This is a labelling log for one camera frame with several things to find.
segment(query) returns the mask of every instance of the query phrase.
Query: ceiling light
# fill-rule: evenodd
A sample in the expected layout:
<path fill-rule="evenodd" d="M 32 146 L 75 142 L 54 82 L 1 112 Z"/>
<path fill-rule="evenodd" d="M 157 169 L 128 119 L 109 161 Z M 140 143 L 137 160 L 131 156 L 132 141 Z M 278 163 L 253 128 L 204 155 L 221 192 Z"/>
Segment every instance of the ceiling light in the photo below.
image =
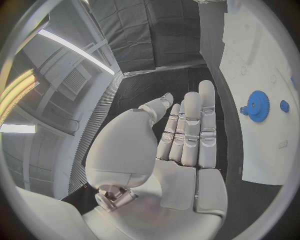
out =
<path fill-rule="evenodd" d="M 0 133 L 19 133 L 19 134 L 34 134 L 36 133 L 35 125 L 15 125 L 2 124 Z"/>
<path fill-rule="evenodd" d="M 90 60 L 91 62 L 93 62 L 94 64 L 98 65 L 100 68 L 104 69 L 105 71 L 107 71 L 108 73 L 110 73 L 111 75 L 115 75 L 115 72 L 113 70 L 111 70 L 109 67 L 105 66 L 102 62 L 100 62 L 99 60 L 97 60 L 96 58 L 94 58 L 93 56 L 89 55 L 88 53 L 86 53 L 85 51 L 81 50 L 79 47 L 73 45 L 72 43 L 62 39 L 59 36 L 56 36 L 55 34 L 46 31 L 44 29 L 42 29 L 41 31 L 38 32 L 40 35 L 43 35 L 49 39 L 52 39 L 64 46 L 66 46 L 67 48 L 75 51 L 76 53 L 80 54 L 81 56 L 85 57 L 86 59 Z"/>
<path fill-rule="evenodd" d="M 31 69 L 15 79 L 0 95 L 0 126 L 11 112 L 13 107 L 30 91 L 38 82 Z"/>

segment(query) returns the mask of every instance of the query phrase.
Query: blue gear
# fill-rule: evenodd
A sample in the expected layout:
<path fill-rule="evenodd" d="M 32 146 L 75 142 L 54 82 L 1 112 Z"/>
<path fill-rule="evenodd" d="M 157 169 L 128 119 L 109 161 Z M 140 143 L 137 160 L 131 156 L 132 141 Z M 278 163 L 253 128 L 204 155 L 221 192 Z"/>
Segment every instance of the blue gear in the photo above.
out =
<path fill-rule="evenodd" d="M 263 91 L 254 91 L 248 99 L 247 110 L 249 117 L 254 122 L 263 122 L 270 111 L 268 96 Z"/>

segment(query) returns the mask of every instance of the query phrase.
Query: robotic hand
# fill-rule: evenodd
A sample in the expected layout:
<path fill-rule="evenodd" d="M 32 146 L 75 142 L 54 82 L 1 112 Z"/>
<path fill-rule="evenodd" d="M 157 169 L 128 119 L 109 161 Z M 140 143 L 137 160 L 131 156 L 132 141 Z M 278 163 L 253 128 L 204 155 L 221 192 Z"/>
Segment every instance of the robotic hand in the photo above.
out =
<path fill-rule="evenodd" d="M 130 188 L 144 184 L 153 172 L 157 139 L 152 131 L 173 104 L 164 96 L 123 112 L 96 137 L 86 158 L 86 178 L 99 190 L 98 204 L 113 211 L 136 198 Z"/>
<path fill-rule="evenodd" d="M 188 92 L 171 110 L 157 149 L 157 158 L 184 166 L 214 168 L 217 155 L 215 88 L 199 84 L 199 93 Z"/>

